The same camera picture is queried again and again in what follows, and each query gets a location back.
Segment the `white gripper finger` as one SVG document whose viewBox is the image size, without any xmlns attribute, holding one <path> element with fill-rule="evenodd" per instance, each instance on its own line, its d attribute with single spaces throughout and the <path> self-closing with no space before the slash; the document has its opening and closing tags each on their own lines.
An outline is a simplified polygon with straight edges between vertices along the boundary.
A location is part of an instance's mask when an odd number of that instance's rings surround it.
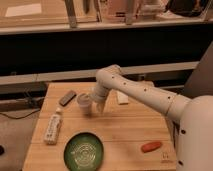
<svg viewBox="0 0 213 171">
<path fill-rule="evenodd" d="M 92 99 L 92 97 L 90 96 L 90 94 L 86 94 L 86 98 L 87 98 L 88 101 L 93 102 L 93 99 Z"/>
<path fill-rule="evenodd" d="M 96 105 L 97 111 L 99 114 L 102 114 L 105 108 L 105 103 L 98 103 Z"/>
</svg>

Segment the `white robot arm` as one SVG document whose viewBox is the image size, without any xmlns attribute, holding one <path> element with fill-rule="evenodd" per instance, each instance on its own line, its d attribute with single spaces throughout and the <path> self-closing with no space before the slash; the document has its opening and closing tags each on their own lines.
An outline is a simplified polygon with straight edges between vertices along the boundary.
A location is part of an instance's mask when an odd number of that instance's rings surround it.
<svg viewBox="0 0 213 171">
<path fill-rule="evenodd" d="M 104 110 L 105 101 L 112 89 L 180 125 L 176 171 L 213 171 L 212 95 L 188 98 L 126 79 L 118 65 L 110 65 L 96 72 L 96 84 L 90 93 L 100 112 Z"/>
</svg>

